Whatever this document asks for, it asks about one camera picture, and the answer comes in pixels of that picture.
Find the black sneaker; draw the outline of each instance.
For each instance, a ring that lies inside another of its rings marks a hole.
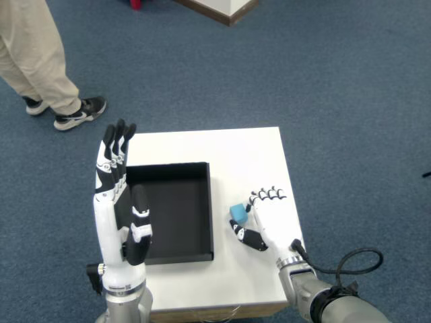
[[[34,101],[26,96],[23,96],[22,98],[27,103],[26,112],[32,116],[42,114],[47,108],[49,108],[49,105],[43,102],[43,100]]]
[[[106,100],[101,96],[89,98],[81,101],[81,108],[74,114],[64,116],[57,114],[55,116],[54,127],[57,130],[69,130],[84,121],[93,121],[100,116],[106,109]]]

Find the white tabletop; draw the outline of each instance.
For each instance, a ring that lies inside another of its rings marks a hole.
[[[276,185],[293,200],[279,129],[136,134],[127,165],[197,161],[209,162],[211,173],[214,260],[147,266],[152,310],[286,301],[270,251],[241,244],[228,223],[229,208],[246,203],[252,190]],[[290,213],[298,221],[294,203]],[[256,227],[253,217],[248,217],[246,227]]]

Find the khaki pants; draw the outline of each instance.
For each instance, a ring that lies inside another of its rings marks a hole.
[[[0,76],[21,96],[58,114],[81,101],[67,78],[60,35],[45,0],[0,0]]]

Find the small blue block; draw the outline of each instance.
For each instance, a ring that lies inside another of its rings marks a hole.
[[[242,204],[237,204],[233,207],[230,207],[230,215],[232,216],[233,220],[238,223],[244,223],[248,219],[247,212],[245,211],[244,205]]]

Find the black box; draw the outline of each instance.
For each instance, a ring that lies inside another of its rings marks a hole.
[[[214,259],[208,163],[129,166],[127,184],[143,184],[150,204],[146,264]]]

